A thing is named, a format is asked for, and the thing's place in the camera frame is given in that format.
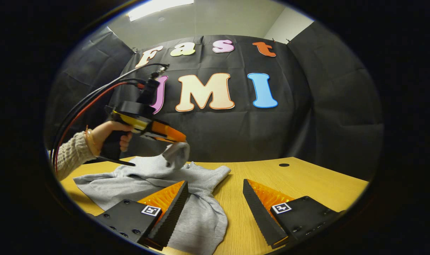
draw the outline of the white wall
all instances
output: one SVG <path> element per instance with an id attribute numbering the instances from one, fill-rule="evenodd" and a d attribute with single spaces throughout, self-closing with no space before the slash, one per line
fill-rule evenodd
<path id="1" fill-rule="evenodd" d="M 265 39 L 274 38 L 275 41 L 287 43 L 286 39 L 292 40 L 297 34 L 307 28 L 313 22 L 307 16 L 286 7 L 278 16 L 275 23 L 270 27 Z"/>

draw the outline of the gray sweatshirt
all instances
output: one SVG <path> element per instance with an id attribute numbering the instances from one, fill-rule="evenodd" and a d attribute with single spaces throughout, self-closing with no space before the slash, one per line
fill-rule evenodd
<path id="1" fill-rule="evenodd" d="M 90 174 L 73 178 L 95 204 L 103 210 L 123 199 L 140 200 L 179 181 L 188 181 L 190 196 L 168 246 L 192 254 L 210 255 L 223 240 L 228 225 L 224 210 L 212 191 L 231 170 L 226 166 L 209 170 L 186 164 L 189 145 L 169 145 L 155 157 L 135 157 L 136 166 L 119 166 L 111 173 Z"/>

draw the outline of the ceiling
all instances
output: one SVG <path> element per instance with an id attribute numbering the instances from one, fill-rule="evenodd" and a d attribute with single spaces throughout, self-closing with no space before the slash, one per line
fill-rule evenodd
<path id="1" fill-rule="evenodd" d="M 169 8 L 132 22 L 124 14 L 108 27 L 126 45 L 137 49 L 197 35 L 263 38 L 284 8 L 271 0 L 194 0 L 192 5 Z"/>

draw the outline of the beige sleeve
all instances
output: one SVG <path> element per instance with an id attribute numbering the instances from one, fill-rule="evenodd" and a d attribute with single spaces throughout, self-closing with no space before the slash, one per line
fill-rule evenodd
<path id="1" fill-rule="evenodd" d="M 74 134 L 72 139 L 59 147 L 57 154 L 57 179 L 62 181 L 84 162 L 95 159 L 84 137 L 84 131 Z"/>

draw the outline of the table surface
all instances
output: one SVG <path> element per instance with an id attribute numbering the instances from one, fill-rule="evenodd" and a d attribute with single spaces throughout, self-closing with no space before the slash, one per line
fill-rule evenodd
<path id="1" fill-rule="evenodd" d="M 278 166 L 281 163 L 288 163 L 289 166 Z M 228 217 L 226 235 L 215 250 L 217 255 L 262 255 L 283 248 L 282 246 L 272 249 L 265 242 L 243 196 L 244 179 L 257 181 L 293 198 L 310 196 L 335 211 L 346 210 L 350 207 L 368 184 L 367 181 L 297 158 L 197 164 L 207 169 L 216 169 L 222 165 L 231 169 L 231 173 L 213 190 L 214 197 L 219 201 Z M 77 188 L 72 178 L 85 174 L 112 172 L 118 166 L 111 162 L 85 164 L 74 170 L 69 177 L 61 181 L 61 184 L 82 210 L 99 215 L 103 213 L 103 210 Z M 165 247 L 161 253 L 188 254 L 169 247 Z"/>

